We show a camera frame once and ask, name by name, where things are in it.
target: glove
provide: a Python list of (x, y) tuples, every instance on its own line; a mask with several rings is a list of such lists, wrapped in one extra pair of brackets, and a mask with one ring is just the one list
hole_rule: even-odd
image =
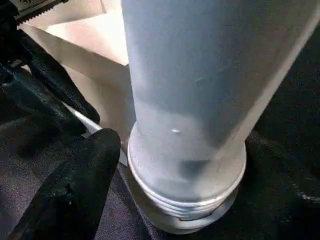
[(100, 121), (99, 114), (85, 100), (67, 71), (33, 39), (18, 30), (12, 37), (12, 45), (15, 46), (15, 54), (31, 70), (30, 73), (1, 63), (6, 73), (1, 80), (1, 88), (15, 104), (41, 116), (61, 131), (74, 135), (83, 134), (86, 128), (61, 101), (94, 122)]
[(76, 142), (72, 158), (46, 178), (9, 240), (93, 240), (120, 147), (111, 129)]

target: black fabric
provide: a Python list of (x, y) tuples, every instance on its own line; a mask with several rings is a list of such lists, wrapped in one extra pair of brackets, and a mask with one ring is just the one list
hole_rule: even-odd
[[(248, 137), (247, 168), (225, 216), (193, 234), (165, 233), (136, 207), (127, 170), (119, 165), (95, 239), (320, 239), (319, 36), (318, 28)], [(0, 100), (0, 239), (5, 239), (77, 138)]]

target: metal tool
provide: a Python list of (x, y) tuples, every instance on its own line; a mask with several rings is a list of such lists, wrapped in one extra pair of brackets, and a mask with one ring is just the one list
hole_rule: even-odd
[(10, 0), (19, 11), (19, 15), (15, 16), (19, 24), (41, 15), (57, 4), (66, 3), (67, 1), (68, 0)]

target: gloved finger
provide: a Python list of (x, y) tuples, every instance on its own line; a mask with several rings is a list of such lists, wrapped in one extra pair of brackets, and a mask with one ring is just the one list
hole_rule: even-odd
[(1, 88), (17, 106), (43, 117), (61, 131), (75, 135), (86, 132), (86, 127), (27, 70), (3, 65), (2, 67), (9, 76)]
[(58, 61), (22, 30), (17, 32), (16, 40), (18, 45), (22, 47), (26, 55), (25, 61), (34, 76), (40, 79), (63, 102), (95, 123), (100, 121), (98, 112), (86, 101)]
[(76, 142), (74, 156), (47, 177), (9, 239), (93, 240), (120, 147), (120, 138), (111, 129)]

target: pipe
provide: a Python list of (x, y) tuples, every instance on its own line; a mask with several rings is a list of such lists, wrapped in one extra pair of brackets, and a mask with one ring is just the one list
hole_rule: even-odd
[(130, 191), (154, 225), (192, 233), (235, 199), (245, 139), (315, 29), (319, 1), (122, 0), (122, 8), (136, 113)]

